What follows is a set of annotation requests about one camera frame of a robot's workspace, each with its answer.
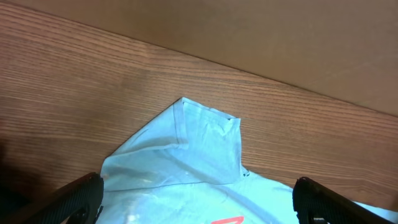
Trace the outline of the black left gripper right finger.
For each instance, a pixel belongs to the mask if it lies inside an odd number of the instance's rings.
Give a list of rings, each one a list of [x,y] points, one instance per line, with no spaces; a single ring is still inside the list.
[[[392,224],[308,177],[296,181],[292,198],[300,224]]]

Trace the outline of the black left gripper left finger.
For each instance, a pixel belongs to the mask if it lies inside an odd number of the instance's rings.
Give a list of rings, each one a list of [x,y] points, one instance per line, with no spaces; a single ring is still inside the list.
[[[104,180],[96,172],[80,177],[50,195],[30,201],[1,186],[1,223],[95,224],[103,210]]]

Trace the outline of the light blue printed t-shirt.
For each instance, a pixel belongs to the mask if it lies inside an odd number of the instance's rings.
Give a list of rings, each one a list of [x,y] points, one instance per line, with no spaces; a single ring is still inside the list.
[[[181,98],[102,165],[99,223],[297,223],[292,189],[241,163],[240,119]]]

